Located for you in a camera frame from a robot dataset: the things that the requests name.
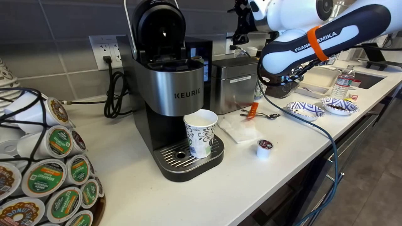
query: robotic arm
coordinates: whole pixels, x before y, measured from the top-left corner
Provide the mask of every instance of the robotic arm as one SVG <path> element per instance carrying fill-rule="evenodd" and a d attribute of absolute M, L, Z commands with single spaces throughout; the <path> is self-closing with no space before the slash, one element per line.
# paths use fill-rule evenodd
<path fill-rule="evenodd" d="M 268 78 L 287 76 L 302 63 L 402 30 L 401 0 L 357 0 L 326 24 L 332 0 L 249 0 L 248 4 L 254 20 L 265 24 L 264 31 L 280 34 L 261 53 Z"/>

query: blue cable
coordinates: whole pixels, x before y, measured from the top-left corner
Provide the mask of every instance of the blue cable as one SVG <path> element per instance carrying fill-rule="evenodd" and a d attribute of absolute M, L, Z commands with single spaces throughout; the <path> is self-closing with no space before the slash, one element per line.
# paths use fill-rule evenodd
<path fill-rule="evenodd" d="M 258 86 L 260 87 L 260 89 L 263 90 L 263 88 L 261 87 L 261 84 L 260 84 L 259 82 L 257 82 L 257 84 L 258 84 Z M 334 151 L 334 162 L 335 162 L 335 181 L 334 181 L 334 188 L 333 188 L 332 193 L 330 194 L 330 196 L 329 196 L 327 202 L 323 203 L 319 208 L 317 208 L 316 210 L 314 210 L 314 211 L 312 211 L 311 213 L 307 214 L 299 223 L 297 223 L 297 224 L 295 225 L 295 226 L 300 226 L 303 222 L 305 222 L 308 218 L 310 218 L 311 216 L 313 216 L 315 213 L 317 213 L 317 212 L 321 211 L 322 209 L 324 209 L 324 208 L 332 201 L 333 197 L 335 196 L 336 188 L 338 187 L 338 154 L 337 154 L 336 144 L 335 144 L 335 141 L 334 141 L 334 139 L 332 138 L 332 136 L 331 136 L 326 130 L 324 130 L 323 128 L 319 127 L 318 125 L 316 125 L 316 124 L 314 124 L 314 123 L 311 123 L 311 122 L 309 122 L 309 121 L 307 121 L 307 120 L 304 120 L 304 119 L 302 119 L 302 118 L 300 118 L 300 117 L 298 117 L 298 116 L 296 116 L 296 115 L 291 114 L 290 112 L 288 112 L 288 111 L 286 111 L 286 110 L 283 110 L 281 107 L 277 106 L 277 105 L 274 104 L 272 101 L 270 101 L 270 100 L 268 99 L 268 97 L 265 95 L 264 92 L 263 92 L 263 95 L 264 95 L 264 98 L 265 98 L 270 104 L 272 104 L 274 107 L 276 107 L 277 109 L 283 111 L 284 113 L 286 113 L 286 114 L 288 114 L 288 115 L 290 115 L 290 116 L 292 116 L 292 117 L 294 117 L 294 118 L 296 118 L 296 119 L 299 119 L 300 121 L 303 121 L 303 122 L 305 122 L 305 123 L 307 123 L 307 124 L 309 124 L 309 125 L 314 126 L 314 127 L 317 128 L 317 129 L 323 131 L 323 132 L 328 136 L 329 140 L 330 140 L 331 143 L 332 143 L 332 148 L 333 148 L 333 151 Z"/>

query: gray tile wall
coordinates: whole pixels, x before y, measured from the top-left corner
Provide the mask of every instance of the gray tile wall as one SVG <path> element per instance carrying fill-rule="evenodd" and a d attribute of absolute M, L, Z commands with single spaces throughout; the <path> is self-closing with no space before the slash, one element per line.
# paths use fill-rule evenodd
<path fill-rule="evenodd" d="M 131 13 L 140 1 L 127 0 Z M 213 40 L 214 59 L 232 57 L 224 54 L 234 0 L 177 2 L 186 35 Z M 23 86 L 59 99 L 104 95 L 108 72 L 97 70 L 88 36 L 127 33 L 123 0 L 0 0 L 0 58 Z M 261 49 L 266 38 L 253 34 L 246 46 Z"/>

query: keurig coffee maker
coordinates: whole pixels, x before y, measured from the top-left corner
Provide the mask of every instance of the keurig coffee maker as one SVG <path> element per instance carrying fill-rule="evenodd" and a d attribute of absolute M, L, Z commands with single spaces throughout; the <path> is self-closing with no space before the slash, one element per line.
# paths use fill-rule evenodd
<path fill-rule="evenodd" d="M 217 166 L 224 144 L 216 135 L 211 155 L 189 151 L 183 116 L 204 104 L 204 65 L 186 55 L 186 22 L 175 1 L 144 0 L 130 19 L 131 34 L 117 38 L 135 125 L 162 174 L 188 181 Z"/>

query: wall outlet plate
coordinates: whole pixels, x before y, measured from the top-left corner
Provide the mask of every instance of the wall outlet plate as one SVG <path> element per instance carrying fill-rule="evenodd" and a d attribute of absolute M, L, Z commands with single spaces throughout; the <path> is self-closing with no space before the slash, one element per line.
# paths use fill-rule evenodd
<path fill-rule="evenodd" d="M 226 37 L 233 36 L 234 32 L 228 32 L 226 33 Z M 233 45 L 233 42 L 231 39 L 226 39 L 226 53 L 225 54 L 234 54 L 234 50 L 230 50 L 230 46 Z"/>
<path fill-rule="evenodd" d="M 104 56 L 112 58 L 112 68 L 122 68 L 120 59 L 119 46 L 117 45 L 116 36 L 122 35 L 91 35 L 89 41 L 91 42 L 92 51 L 94 52 L 95 61 L 98 65 L 98 70 L 108 70 L 109 66 L 103 60 Z"/>

